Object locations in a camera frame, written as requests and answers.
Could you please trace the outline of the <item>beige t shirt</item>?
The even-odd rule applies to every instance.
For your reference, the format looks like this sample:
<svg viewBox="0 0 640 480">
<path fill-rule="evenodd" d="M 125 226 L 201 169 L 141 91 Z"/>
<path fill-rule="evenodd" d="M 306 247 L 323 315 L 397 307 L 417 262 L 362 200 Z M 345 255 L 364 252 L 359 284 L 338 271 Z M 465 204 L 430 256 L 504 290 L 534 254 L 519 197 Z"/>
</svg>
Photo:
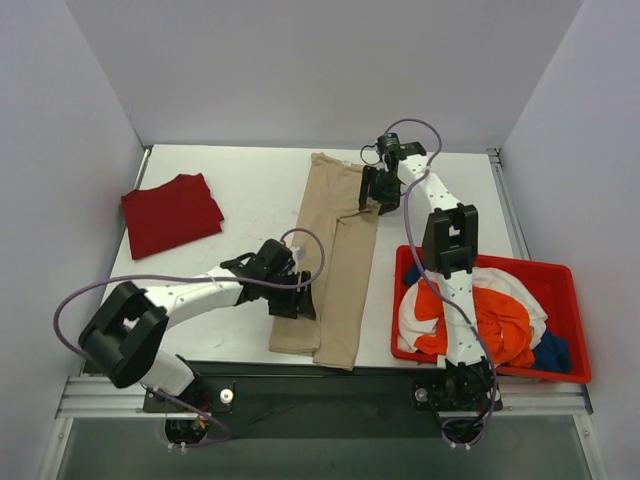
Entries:
<svg viewBox="0 0 640 480">
<path fill-rule="evenodd" d="M 297 225 L 315 233 L 325 249 L 324 268 L 311 284 L 317 318 L 276 317 L 270 351 L 309 354 L 326 367 L 354 367 L 380 209 L 374 200 L 359 208 L 363 170 L 323 153 L 311 155 Z"/>
</svg>

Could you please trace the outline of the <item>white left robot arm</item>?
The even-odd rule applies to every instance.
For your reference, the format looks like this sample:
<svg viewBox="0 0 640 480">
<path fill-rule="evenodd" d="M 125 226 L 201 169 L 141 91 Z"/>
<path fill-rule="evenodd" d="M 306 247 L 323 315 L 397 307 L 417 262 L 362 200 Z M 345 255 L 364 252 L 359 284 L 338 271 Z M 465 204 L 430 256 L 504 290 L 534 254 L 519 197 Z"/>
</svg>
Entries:
<svg viewBox="0 0 640 480">
<path fill-rule="evenodd" d="M 117 388 L 140 383 L 166 393 L 182 412 L 202 399 L 196 373 L 162 350 L 167 330 L 215 309 L 265 300 L 272 316 L 313 320 L 315 274 L 299 266 L 298 248 L 267 240 L 255 253 L 224 261 L 187 282 L 118 284 L 81 332 L 81 350 Z"/>
</svg>

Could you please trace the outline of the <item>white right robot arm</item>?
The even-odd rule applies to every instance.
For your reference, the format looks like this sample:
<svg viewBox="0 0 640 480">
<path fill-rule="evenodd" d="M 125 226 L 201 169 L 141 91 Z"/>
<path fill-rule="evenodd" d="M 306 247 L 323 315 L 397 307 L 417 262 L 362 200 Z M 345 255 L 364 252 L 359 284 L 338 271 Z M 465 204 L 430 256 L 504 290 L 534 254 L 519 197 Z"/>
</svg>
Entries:
<svg viewBox="0 0 640 480">
<path fill-rule="evenodd" d="M 428 207 L 421 249 L 410 246 L 422 275 L 430 274 L 443 303 L 447 346 L 444 374 L 424 389 L 425 401 L 437 411 L 476 411 L 486 416 L 495 407 L 495 366 L 482 343 L 475 314 L 472 273 L 478 255 L 479 214 L 475 206 L 459 201 L 431 171 L 434 155 L 418 142 L 403 143 L 391 132 L 375 143 L 378 166 L 362 174 L 359 208 L 372 202 L 384 215 L 398 208 L 408 213 L 410 195 L 416 193 Z"/>
</svg>

